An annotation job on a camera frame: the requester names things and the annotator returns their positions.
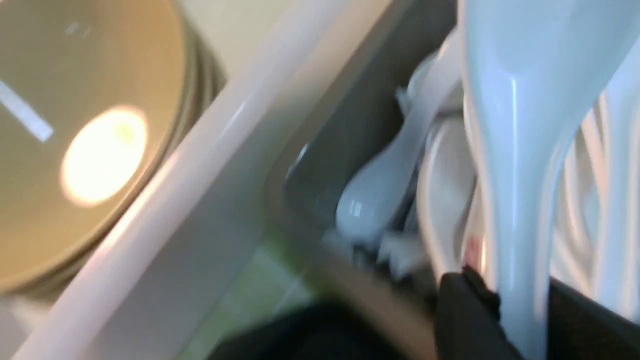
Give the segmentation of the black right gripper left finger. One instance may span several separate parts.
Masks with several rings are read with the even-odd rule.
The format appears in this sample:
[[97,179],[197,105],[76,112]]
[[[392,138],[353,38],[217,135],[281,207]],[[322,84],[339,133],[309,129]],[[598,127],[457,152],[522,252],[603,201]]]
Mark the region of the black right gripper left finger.
[[500,324],[500,305],[473,267],[444,273],[434,322],[439,360],[521,360]]

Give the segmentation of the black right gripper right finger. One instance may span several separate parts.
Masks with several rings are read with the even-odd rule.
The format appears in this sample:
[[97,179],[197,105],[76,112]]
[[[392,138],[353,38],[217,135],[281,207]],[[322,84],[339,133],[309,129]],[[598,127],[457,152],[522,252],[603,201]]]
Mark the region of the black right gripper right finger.
[[549,360],[638,360],[638,324],[551,278],[548,300]]

